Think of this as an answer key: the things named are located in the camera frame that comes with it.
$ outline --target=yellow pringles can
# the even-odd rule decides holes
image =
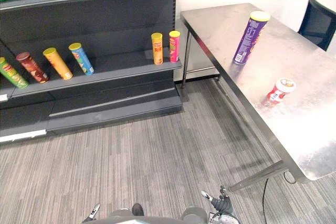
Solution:
[[[43,55],[49,60],[49,62],[64,80],[69,80],[72,77],[71,71],[64,63],[55,47],[47,48],[43,51]]]
[[[162,34],[153,33],[152,44],[153,44],[154,64],[160,65],[163,63]]]

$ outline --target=can lid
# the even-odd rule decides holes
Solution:
[[[29,56],[30,56],[30,53],[29,53],[29,52],[22,52],[21,54],[18,54],[18,55],[16,56],[16,59],[17,59],[18,61],[20,61],[20,60],[25,60],[25,59],[27,59]]]
[[[276,87],[284,93],[290,93],[296,88],[296,84],[288,78],[280,78],[276,83]]]
[[[51,55],[54,54],[56,52],[56,48],[55,47],[50,47],[47,48],[46,50],[43,51],[44,55]]]
[[[271,18],[271,15],[267,12],[256,10],[254,12],[251,12],[250,18],[256,21],[265,22],[265,21],[269,21],[269,19]]]
[[[152,34],[152,39],[162,39],[162,34],[160,34],[160,33],[153,33]]]
[[[181,35],[181,33],[179,31],[171,31],[169,33],[170,37],[179,37]]]
[[[69,46],[69,49],[70,50],[77,50],[77,49],[79,49],[79,48],[81,48],[82,47],[82,44],[81,43],[72,43],[70,46]]]

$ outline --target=shelf unit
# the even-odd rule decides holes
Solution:
[[[175,0],[10,0],[0,10],[4,57],[30,83],[18,89],[0,79],[0,143],[182,108],[173,82],[181,63],[169,62],[168,50]],[[162,65],[153,64],[150,34],[156,31],[165,38]],[[75,41],[94,67],[91,76],[67,50]],[[43,57],[52,46],[72,71],[70,80],[61,79]],[[21,51],[41,65],[47,83],[23,71],[14,59]]]

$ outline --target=chair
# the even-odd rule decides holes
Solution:
[[[326,51],[335,30],[336,12],[316,0],[309,0],[298,33]]]

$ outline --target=gray carpet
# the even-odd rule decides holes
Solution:
[[[140,202],[145,214],[178,218],[277,161],[257,129],[237,117],[221,81],[189,82],[181,113],[0,146],[0,223],[80,223]],[[264,182],[230,193],[242,223],[264,223]],[[271,178],[268,223],[336,223],[336,176],[290,185]]]

